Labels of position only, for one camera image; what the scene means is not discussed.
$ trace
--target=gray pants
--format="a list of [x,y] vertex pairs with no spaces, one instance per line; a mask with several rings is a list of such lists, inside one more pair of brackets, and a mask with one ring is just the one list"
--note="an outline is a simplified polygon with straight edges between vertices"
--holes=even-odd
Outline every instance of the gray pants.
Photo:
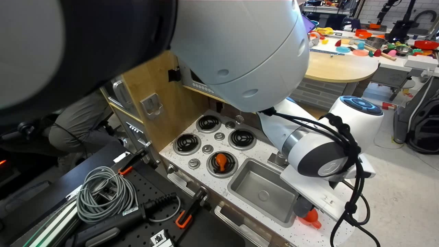
[[26,140],[4,143],[0,145],[11,152],[39,153],[61,157],[68,153],[95,153],[110,142],[119,142],[117,138],[105,131],[96,130],[96,126],[109,112],[107,101],[96,91],[68,106],[56,119],[55,123],[67,131],[54,125],[50,128],[48,137],[40,136],[30,142]]

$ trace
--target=person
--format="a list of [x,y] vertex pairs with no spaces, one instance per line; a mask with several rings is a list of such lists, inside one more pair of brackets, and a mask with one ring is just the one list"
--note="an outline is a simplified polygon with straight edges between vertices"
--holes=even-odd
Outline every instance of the person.
[[104,114],[111,112],[109,107],[97,90],[62,110],[55,123],[31,141],[23,137],[1,143],[0,148],[9,152],[55,156],[60,165],[69,163],[66,165],[69,170],[72,168],[72,159],[77,160],[82,156],[86,158],[111,142],[121,143],[103,128],[96,129],[106,117]]

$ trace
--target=toy stove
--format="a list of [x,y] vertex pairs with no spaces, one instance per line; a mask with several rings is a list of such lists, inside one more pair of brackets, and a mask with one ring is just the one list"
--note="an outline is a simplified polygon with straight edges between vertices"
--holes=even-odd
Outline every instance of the toy stove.
[[[234,129],[233,131],[224,131],[229,133],[228,136],[220,131],[222,127],[221,120],[213,115],[206,115],[198,119],[195,123],[196,130],[192,133],[182,134],[178,136],[174,143],[174,151],[182,156],[196,155],[200,150],[200,153],[208,154],[208,158],[205,160],[193,158],[189,161],[190,169],[203,169],[200,164],[206,164],[207,171],[216,178],[228,178],[232,176],[238,169],[238,160],[232,153],[227,150],[214,150],[214,142],[223,142],[224,146],[229,146],[233,149],[245,151],[250,150],[256,145],[256,136],[250,130],[247,130],[242,126],[239,129],[235,123],[229,121],[224,124],[226,129]],[[203,135],[203,137],[211,136],[208,138],[211,141],[206,141],[203,138],[203,143],[197,134]]]

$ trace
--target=pegboard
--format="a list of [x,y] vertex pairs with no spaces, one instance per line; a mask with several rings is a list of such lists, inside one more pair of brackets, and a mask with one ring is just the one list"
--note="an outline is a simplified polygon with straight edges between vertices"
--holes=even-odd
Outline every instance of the pegboard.
[[[132,170],[125,177],[133,183],[134,187],[136,187],[139,204],[165,195],[135,170]],[[177,206],[178,202],[176,200],[174,203],[164,206],[162,209],[155,212],[150,216],[150,218],[166,218],[175,212]],[[111,247],[149,247],[150,238],[156,233],[160,232],[162,229],[168,230],[169,236],[173,239],[173,241],[178,242],[185,230],[178,228],[175,224],[175,220],[182,211],[183,209],[180,209],[180,211],[172,219],[165,222],[143,222],[133,225],[131,229],[122,231],[117,238],[113,239],[109,243],[106,243],[106,245]]]

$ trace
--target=sink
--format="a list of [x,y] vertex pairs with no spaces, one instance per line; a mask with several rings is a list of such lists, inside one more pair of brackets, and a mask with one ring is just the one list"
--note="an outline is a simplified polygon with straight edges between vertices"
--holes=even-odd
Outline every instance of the sink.
[[229,182],[230,193],[283,227],[293,225],[298,193],[282,181],[281,171],[247,158]]

